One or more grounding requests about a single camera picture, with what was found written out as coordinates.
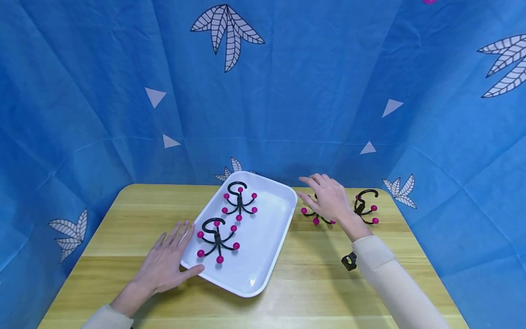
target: black clip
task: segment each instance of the black clip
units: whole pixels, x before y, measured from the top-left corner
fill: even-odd
[[[356,254],[352,252],[341,259],[341,263],[345,266],[348,271],[352,271],[356,268]]]

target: hand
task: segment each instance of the hand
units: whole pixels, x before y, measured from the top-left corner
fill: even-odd
[[[164,232],[146,256],[139,273],[113,300],[111,307],[131,318],[153,295],[173,289],[200,274],[205,269],[203,265],[184,272],[179,270],[181,258],[193,234],[194,224],[188,228],[188,221],[182,226],[181,222],[177,223],[166,239]]]
[[[352,210],[345,188],[340,183],[326,174],[299,179],[312,188],[318,199],[314,200],[302,192],[298,193],[299,197],[320,216],[338,223],[351,241],[372,235],[360,216]]]

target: right hand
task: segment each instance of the right hand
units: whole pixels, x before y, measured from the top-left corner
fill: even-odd
[[[303,192],[299,197],[316,213],[338,223],[352,241],[372,235],[365,223],[351,208],[345,188],[327,174],[300,177],[316,193],[317,200]]]

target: left hand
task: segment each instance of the left hand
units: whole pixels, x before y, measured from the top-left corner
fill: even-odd
[[[188,221],[185,221],[183,224],[177,223],[167,237],[166,232],[162,233],[133,281],[147,287],[153,295],[173,289],[204,271],[204,265],[194,266],[184,272],[179,270],[183,253],[194,235],[194,228],[193,223],[188,227]]]

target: beige sleeve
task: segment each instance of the beige sleeve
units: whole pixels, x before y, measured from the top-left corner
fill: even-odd
[[[403,269],[392,251],[375,236],[352,244],[356,265],[402,329],[449,328],[435,306]]]
[[[104,305],[81,329],[130,329],[132,325],[132,319],[115,311],[109,305]]]

